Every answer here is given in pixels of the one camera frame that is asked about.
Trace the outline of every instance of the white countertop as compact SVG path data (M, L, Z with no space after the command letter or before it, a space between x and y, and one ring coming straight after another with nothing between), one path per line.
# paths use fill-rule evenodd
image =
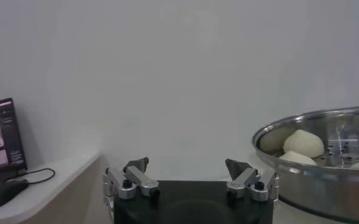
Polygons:
M28 171L33 171L50 167L56 171L56 176L44 183L29 186L13 200L1 206L0 224L19 223L31 218L96 161L99 155L99 152L85 152L29 169Z

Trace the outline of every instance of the metal bracket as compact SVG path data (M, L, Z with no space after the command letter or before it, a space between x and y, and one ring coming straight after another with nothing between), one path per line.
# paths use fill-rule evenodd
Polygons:
M227 183L227 191L233 198L244 197L247 186L256 183L259 178L257 170L247 168L236 179Z
M278 200L279 177L274 171L265 172L260 179L250 186L251 198L255 201L274 202Z
M148 178L135 166L126 167L125 176L139 185L141 194L150 198L157 198L160 195L159 182Z

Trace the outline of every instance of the white wall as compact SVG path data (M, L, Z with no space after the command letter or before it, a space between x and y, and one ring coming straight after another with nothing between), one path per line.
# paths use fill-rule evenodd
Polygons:
M9 96L29 164L91 146L216 179L262 125L359 105L359 0L0 0Z

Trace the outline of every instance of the silver metal part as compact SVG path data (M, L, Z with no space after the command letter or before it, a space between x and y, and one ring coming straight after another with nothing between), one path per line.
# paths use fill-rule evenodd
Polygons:
M114 222L114 196L118 194L118 197L124 200L128 200L135 197L136 184L130 184L129 187L123 186L123 182L127 179L118 170L114 168L107 168L102 176L103 182L103 200L108 208L110 218Z
M257 171L253 168L247 168L241 173L238 178L227 183L228 192L232 192L236 195L236 198L244 197L246 187L259 180Z
M122 172L114 168L108 168L104 174L104 195L113 196L113 193L118 194L121 199L132 199L136 194L136 184L132 183L129 187L124 187L123 182L127 179Z
M319 136L324 154L317 166L279 159L296 130ZM280 196L318 214L359 223L359 107L314 111L261 128L252 139L257 155L280 177Z
M141 194L150 197L153 191L159 189L159 182L149 179L142 171L135 166L126 168L125 176L128 180L135 182L140 186Z
M279 177L274 171L267 171L261 175L257 183L250 186L251 198L255 201L274 202L278 200Z

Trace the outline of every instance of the laptop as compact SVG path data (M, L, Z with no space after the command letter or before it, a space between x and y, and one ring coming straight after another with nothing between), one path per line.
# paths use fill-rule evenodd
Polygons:
M26 169L13 99L0 100L0 183Z

